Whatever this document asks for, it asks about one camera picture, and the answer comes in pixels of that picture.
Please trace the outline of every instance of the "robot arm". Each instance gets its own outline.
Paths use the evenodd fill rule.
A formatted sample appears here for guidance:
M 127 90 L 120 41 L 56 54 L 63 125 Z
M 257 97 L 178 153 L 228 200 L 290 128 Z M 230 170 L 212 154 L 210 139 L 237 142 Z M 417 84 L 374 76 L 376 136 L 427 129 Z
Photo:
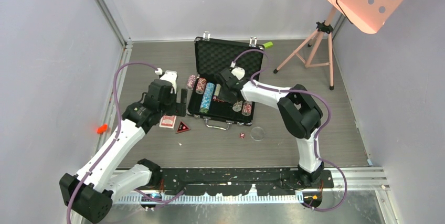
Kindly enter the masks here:
M 293 88 L 275 87 L 255 81 L 255 84 L 244 78 L 242 68 L 231 66 L 216 76 L 221 84 L 220 99 L 236 102 L 240 99 L 258 102 L 280 111 L 286 129 L 291 133 L 300 154 L 300 181 L 310 186 L 321 174 L 324 164 L 317 158 L 314 144 L 315 133 L 321 125 L 323 113 L 314 99 L 307 94 L 280 92 L 280 90 L 306 90 L 302 85 Z
M 157 185 L 161 180 L 161 168 L 151 161 L 142 159 L 125 173 L 111 178 L 117 166 L 130 149 L 155 126 L 164 115 L 186 114 L 187 90 L 181 92 L 181 102 L 176 102 L 177 73 L 166 71 L 154 80 L 143 98 L 129 105 L 122 115 L 119 138 L 103 156 L 115 139 L 117 131 L 108 138 L 95 156 L 74 176 L 64 174 L 59 185 L 65 205 L 78 185 L 79 176 L 87 173 L 91 166 L 103 158 L 84 181 L 75 197 L 72 209 L 92 223 L 101 221 L 108 213 L 114 200 L 144 185 Z

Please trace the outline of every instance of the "gray floor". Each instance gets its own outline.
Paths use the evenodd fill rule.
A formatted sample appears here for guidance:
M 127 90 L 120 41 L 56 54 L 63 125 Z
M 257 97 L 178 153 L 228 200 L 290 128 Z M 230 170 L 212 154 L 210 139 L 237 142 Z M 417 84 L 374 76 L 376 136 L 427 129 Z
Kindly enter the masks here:
M 338 67 L 334 61 L 335 90 L 329 90 L 329 68 L 305 69 L 303 63 L 294 57 L 279 73 L 277 67 L 302 41 L 277 40 L 267 49 L 271 57 L 270 69 L 261 74 L 263 83 L 289 87 L 299 83 L 310 91 L 320 94 L 332 107 L 332 120 L 320 134 L 321 155 L 340 166 L 366 166 L 363 142 L 357 132 L 355 119 L 346 95 Z M 305 47 L 302 56 L 309 55 Z M 190 74 L 196 73 L 193 42 L 144 42 L 135 43 L 130 61 L 146 61 L 164 70 L 178 72 L 178 87 L 183 88 Z M 327 42 L 323 41 L 315 55 L 314 63 L 327 61 Z M 145 66 L 130 66 L 125 77 L 120 98 L 123 111 L 127 105 L 139 100 L 150 82 L 156 78 L 153 70 Z M 327 110 L 319 103 L 326 119 Z M 132 167 L 138 160 L 147 158 L 161 167 L 261 167 L 297 166 L 298 149 L 295 139 L 282 122 L 278 111 L 258 104 L 255 109 L 253 126 L 232 125 L 229 131 L 209 129 L 203 120 L 193 117 L 178 118 L 191 131 L 175 134 L 175 129 L 153 127 L 148 135 L 139 141 L 122 161 L 120 167 Z M 250 138 L 254 126 L 264 128 L 266 137 L 261 142 Z M 246 138 L 240 139 L 240 133 Z

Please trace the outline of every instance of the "tripod stand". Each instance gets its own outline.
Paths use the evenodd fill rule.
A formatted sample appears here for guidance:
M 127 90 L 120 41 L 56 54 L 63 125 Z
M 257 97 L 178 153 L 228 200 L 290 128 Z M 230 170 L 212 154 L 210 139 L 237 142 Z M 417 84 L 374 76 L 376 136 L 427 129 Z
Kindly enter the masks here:
M 337 11 L 337 9 L 335 8 L 335 6 L 332 6 L 331 11 L 329 12 L 329 15 L 327 17 L 327 19 L 320 23 L 317 22 L 317 28 L 315 29 L 315 31 L 309 35 L 309 37 L 303 41 L 302 44 L 300 44 L 295 50 L 294 52 L 292 52 L 287 58 L 286 60 L 283 61 L 283 63 L 281 63 L 277 68 L 275 68 L 275 70 L 273 71 L 273 73 L 278 73 L 278 71 L 286 64 L 288 63 L 288 61 L 290 59 L 292 59 L 292 57 L 294 55 L 297 55 L 298 58 L 300 58 L 300 60 L 304 63 L 304 66 L 306 68 L 313 68 L 313 67 L 321 67 L 321 66 L 329 66 L 329 75 L 330 75 L 330 85 L 329 85 L 329 89 L 333 90 L 334 89 L 334 73 L 333 73 L 333 65 L 332 65 L 332 31 L 334 30 L 334 28 L 332 28 L 331 26 L 331 21 L 334 18 L 335 12 Z M 311 64 L 312 59 L 314 58 L 315 53 L 317 52 L 317 49 L 319 48 L 320 42 L 323 39 L 323 35 L 327 34 L 327 45 L 328 45 L 328 52 L 329 52 L 329 62 L 326 63 L 319 63 L 319 64 Z M 312 48 L 311 54 L 309 55 L 309 58 L 307 60 L 304 60 L 303 57 L 301 57 L 301 55 L 298 53 L 305 45 L 308 45 L 308 47 L 312 47 L 312 45 L 314 46 Z

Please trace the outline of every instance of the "green object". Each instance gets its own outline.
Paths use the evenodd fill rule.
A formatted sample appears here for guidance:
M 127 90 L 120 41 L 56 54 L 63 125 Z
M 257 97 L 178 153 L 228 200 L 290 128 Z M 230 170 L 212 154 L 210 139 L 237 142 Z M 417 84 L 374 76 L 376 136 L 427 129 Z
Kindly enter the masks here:
M 269 41 L 267 43 L 264 43 L 263 46 L 264 46 L 264 48 L 269 48 L 269 47 L 273 46 L 273 43 L 271 41 Z

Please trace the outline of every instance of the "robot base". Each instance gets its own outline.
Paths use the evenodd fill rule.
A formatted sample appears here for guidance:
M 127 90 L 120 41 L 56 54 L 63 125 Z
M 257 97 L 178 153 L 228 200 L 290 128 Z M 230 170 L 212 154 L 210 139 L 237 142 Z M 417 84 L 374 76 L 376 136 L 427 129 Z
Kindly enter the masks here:
M 253 184 L 258 196 L 295 195 L 295 190 L 318 189 L 321 181 L 324 188 L 334 188 L 329 170 L 320 169 L 315 173 L 319 176 L 312 177 L 315 180 L 307 186 L 301 180 L 302 171 L 297 168 L 163 168 L 162 184 L 168 195 L 183 190 L 184 195 L 193 196 L 246 195 Z

